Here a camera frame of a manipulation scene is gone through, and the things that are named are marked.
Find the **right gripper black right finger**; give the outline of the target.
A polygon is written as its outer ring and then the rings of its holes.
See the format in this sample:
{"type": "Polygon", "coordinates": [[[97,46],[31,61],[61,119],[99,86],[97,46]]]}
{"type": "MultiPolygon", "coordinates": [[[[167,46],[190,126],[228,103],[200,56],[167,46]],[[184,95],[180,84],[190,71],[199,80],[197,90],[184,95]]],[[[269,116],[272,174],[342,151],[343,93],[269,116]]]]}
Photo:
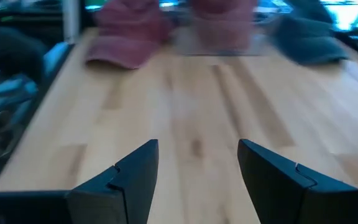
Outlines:
{"type": "Polygon", "coordinates": [[[248,139],[237,158],[261,223],[358,223],[357,188],[248,139]]]}

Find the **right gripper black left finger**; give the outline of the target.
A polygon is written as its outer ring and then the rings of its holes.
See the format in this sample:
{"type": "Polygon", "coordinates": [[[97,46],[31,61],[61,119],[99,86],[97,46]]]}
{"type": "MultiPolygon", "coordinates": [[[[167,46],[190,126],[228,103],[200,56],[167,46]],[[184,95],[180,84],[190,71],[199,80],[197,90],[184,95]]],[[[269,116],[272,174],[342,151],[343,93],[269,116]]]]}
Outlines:
{"type": "Polygon", "coordinates": [[[151,139],[67,195],[74,224],[146,224],[158,174],[151,139]]]}

